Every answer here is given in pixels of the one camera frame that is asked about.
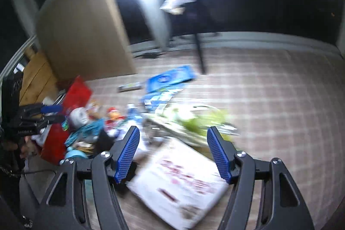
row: blue plastic wrapper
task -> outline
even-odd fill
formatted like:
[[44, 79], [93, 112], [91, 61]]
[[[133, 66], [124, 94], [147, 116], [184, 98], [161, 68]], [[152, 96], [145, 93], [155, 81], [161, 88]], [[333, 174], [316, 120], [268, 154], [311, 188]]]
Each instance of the blue plastic wrapper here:
[[189, 65], [180, 66], [173, 70], [168, 70], [160, 75], [151, 77], [146, 83], [146, 92], [151, 93], [161, 88], [175, 85], [195, 78], [195, 74]]
[[185, 83], [170, 85], [161, 88], [156, 92], [146, 94], [142, 99], [146, 110], [149, 113], [162, 113], [166, 104], [176, 93], [182, 91], [185, 85]]

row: silver bolt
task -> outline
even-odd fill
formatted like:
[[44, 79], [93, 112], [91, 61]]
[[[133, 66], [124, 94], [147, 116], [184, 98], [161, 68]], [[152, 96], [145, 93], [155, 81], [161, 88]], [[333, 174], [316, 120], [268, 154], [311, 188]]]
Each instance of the silver bolt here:
[[101, 153], [101, 156], [102, 156], [103, 158], [108, 158], [108, 157], [110, 156], [110, 152], [109, 152], [109, 151], [103, 151], [103, 152]]
[[246, 154], [244, 151], [238, 151], [238, 152], [236, 153], [236, 155], [237, 155], [238, 157], [244, 157], [244, 156], [246, 156], [247, 154]]
[[74, 160], [72, 158], [67, 158], [65, 160], [65, 163], [67, 163], [67, 164], [73, 164], [73, 162], [74, 162]]

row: table surface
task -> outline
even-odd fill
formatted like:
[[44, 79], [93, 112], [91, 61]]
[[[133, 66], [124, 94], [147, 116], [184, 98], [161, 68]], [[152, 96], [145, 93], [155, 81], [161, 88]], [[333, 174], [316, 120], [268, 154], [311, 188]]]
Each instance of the table surface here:
[[[285, 50], [204, 49], [207, 75], [199, 71], [196, 51], [168, 52], [157, 59], [135, 59], [138, 74], [88, 81], [93, 98], [125, 113], [139, 104], [144, 89], [118, 93], [125, 83], [144, 82], [188, 64], [197, 73], [178, 93], [223, 108], [241, 130], [235, 145], [255, 157], [280, 157], [296, 181], [316, 230], [331, 217], [345, 195], [345, 63], [336, 57]], [[247, 229], [254, 229], [260, 202], [255, 184]], [[195, 229], [217, 229], [231, 187]], [[171, 229], [132, 193], [119, 197], [130, 230]], [[95, 213], [91, 214], [97, 229]]]

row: red fabric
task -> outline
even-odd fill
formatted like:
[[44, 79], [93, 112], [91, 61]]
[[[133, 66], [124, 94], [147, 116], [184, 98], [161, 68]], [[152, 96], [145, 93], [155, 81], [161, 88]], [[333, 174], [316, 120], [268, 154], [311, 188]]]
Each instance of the red fabric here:
[[[63, 113], [70, 110], [86, 106], [91, 97], [92, 91], [85, 85], [78, 76], [69, 88], [63, 100]], [[63, 131], [61, 124], [53, 124], [42, 148], [41, 158], [58, 165], [64, 159], [66, 146], [64, 142], [70, 135], [70, 131]]]

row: small white box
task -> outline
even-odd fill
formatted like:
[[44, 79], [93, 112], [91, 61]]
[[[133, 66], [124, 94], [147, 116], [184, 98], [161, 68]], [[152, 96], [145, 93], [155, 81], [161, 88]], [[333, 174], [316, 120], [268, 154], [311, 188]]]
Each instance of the small white box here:
[[161, 219], [184, 230], [199, 222], [229, 185], [213, 161], [170, 138], [127, 186]]

